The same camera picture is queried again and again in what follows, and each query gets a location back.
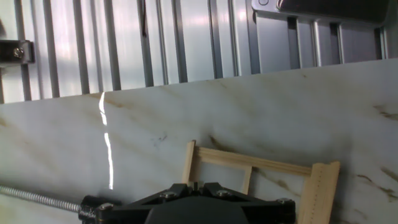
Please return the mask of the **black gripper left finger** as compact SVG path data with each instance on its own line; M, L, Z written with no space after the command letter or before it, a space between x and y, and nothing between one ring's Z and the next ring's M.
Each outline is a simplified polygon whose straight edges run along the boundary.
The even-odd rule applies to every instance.
M137 200L133 203L118 205L106 202L95 209L95 224L145 223L150 212L168 202L193 195L194 187L188 184L173 184L170 188Z

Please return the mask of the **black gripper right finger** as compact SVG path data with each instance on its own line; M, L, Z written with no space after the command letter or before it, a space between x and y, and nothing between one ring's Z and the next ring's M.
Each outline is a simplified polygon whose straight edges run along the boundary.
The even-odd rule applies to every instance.
M205 183L198 191L201 196L237 205L249 223L296 223L296 203L289 198L262 200L228 189L217 182Z

